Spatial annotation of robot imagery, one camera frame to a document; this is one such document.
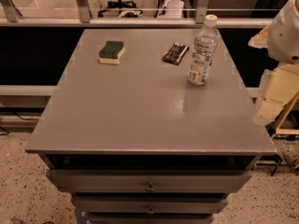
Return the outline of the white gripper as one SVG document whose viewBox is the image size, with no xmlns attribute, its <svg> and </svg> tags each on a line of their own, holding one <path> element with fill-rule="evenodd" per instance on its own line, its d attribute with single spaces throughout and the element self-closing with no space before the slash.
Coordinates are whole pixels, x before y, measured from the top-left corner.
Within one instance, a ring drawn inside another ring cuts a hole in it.
<svg viewBox="0 0 299 224">
<path fill-rule="evenodd" d="M 253 122 L 266 126 L 299 92 L 299 0 L 289 0 L 271 25 L 267 24 L 249 40 L 256 49 L 268 49 L 268 55 L 279 62 L 273 71 L 265 69 L 259 85 Z"/>
</svg>

